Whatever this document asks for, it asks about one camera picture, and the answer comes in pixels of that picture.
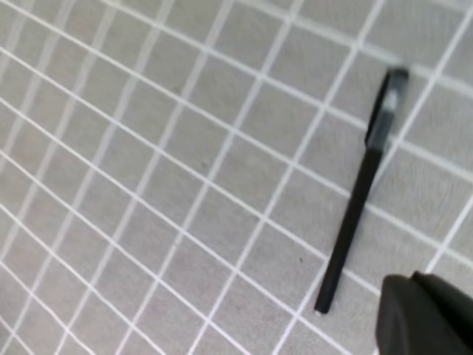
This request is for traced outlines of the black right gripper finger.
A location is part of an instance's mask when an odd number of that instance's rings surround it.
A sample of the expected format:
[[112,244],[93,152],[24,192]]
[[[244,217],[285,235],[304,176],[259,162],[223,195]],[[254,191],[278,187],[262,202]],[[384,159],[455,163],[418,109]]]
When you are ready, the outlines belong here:
[[471,354],[472,298],[434,274],[388,275],[375,338],[380,354]]

